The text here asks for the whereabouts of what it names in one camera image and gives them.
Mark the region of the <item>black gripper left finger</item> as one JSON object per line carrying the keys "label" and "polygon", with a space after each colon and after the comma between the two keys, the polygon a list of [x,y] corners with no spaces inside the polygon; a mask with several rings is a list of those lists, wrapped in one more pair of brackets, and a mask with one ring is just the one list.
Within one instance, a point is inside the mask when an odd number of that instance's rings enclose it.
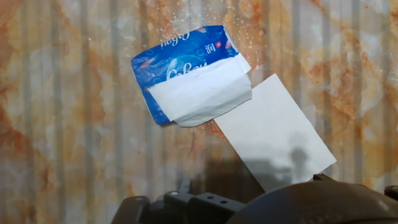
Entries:
{"label": "black gripper left finger", "polygon": [[146,196],[125,198],[112,224],[227,223],[246,205],[222,196],[190,193],[191,180],[184,178],[179,189],[167,192],[155,202]]}

